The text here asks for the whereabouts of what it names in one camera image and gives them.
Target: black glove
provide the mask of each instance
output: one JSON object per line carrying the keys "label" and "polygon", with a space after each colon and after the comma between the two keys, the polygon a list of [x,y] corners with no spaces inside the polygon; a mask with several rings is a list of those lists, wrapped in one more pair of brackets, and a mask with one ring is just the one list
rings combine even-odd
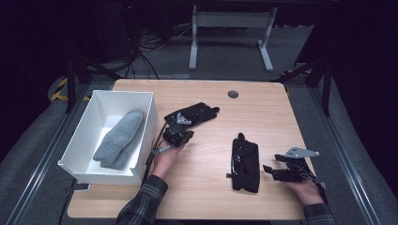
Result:
{"label": "black glove", "polygon": [[184,124],[184,125],[187,126],[187,128],[191,128],[195,125],[198,125],[207,120],[215,118],[219,110],[220,110],[219,107],[210,108],[205,103],[200,102],[190,107],[172,112],[164,116],[164,120],[166,120],[166,122],[170,124],[174,119],[177,119],[177,115],[180,113],[188,121],[190,121],[189,124]]}
{"label": "black glove", "polygon": [[258,145],[245,140],[245,136],[239,133],[237,139],[232,142],[231,173],[227,177],[232,178],[232,188],[257,193],[260,186],[260,163]]}

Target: hand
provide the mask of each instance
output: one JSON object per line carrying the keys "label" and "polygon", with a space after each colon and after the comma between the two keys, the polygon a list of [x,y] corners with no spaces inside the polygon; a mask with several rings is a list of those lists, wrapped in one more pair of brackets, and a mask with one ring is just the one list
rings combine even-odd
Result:
{"label": "hand", "polygon": [[286,182],[286,184],[296,192],[304,205],[324,203],[319,189],[313,181],[307,179],[300,183]]}
{"label": "hand", "polygon": [[[160,139],[160,146],[159,148],[163,148],[169,145],[167,141],[164,139]],[[184,145],[179,147],[172,147],[170,149],[165,150],[157,154],[154,158],[154,167],[152,174],[160,177],[164,180],[166,174],[173,168],[174,164],[176,163],[176,158],[178,153],[184,148]]]}

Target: folded gray fabric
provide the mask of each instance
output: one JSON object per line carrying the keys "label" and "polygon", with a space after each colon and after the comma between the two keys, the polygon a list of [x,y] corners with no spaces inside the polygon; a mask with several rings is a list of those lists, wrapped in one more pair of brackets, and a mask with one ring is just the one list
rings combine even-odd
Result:
{"label": "folded gray fabric", "polygon": [[109,130],[102,139],[93,159],[106,163],[115,162],[120,151],[134,138],[143,118],[143,112],[139,110],[132,111],[124,115],[123,118],[111,130]]}
{"label": "folded gray fabric", "polygon": [[100,163],[100,166],[103,168],[122,171],[128,164],[130,156],[132,154],[132,151],[134,151],[134,149],[137,148],[138,144],[140,143],[141,135],[138,135],[138,134],[141,134],[144,132],[144,127],[145,127],[145,123],[142,123],[137,131],[137,135],[135,135],[134,138],[132,139],[132,141],[125,148],[123,148],[121,150],[121,152],[120,152],[119,156],[116,158],[115,162],[107,163],[107,162],[102,161]]}

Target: table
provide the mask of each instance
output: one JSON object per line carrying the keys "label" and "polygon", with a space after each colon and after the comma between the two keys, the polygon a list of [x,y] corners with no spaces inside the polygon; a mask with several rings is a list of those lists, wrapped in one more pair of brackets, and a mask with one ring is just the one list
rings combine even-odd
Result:
{"label": "table", "polygon": [[[305,148],[284,87],[271,82],[118,80],[115,91],[153,92],[161,129],[163,116],[205,102],[220,107],[217,118],[197,127],[166,177],[169,185],[157,218],[176,219],[303,219],[302,205],[285,184],[261,173],[257,194],[232,190],[232,140],[239,132],[259,145],[260,167],[285,165],[274,160],[290,147]],[[237,98],[228,97],[231,90]],[[314,170],[311,161],[307,160]],[[75,191],[72,218],[115,218],[139,187],[91,185]]]}

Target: dark background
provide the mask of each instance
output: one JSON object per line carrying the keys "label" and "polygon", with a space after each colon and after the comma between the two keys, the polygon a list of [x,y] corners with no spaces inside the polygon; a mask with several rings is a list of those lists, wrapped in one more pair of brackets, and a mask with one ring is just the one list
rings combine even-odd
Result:
{"label": "dark background", "polygon": [[[395,149],[398,7],[360,1],[314,29],[298,62],[332,48],[333,78],[362,143],[397,196]],[[48,89],[76,53],[97,62],[122,59],[129,48],[117,2],[2,1],[0,7],[0,159],[48,107]],[[140,6],[140,21],[163,38],[189,23],[191,7]],[[319,10],[281,7],[276,25],[311,25]]]}

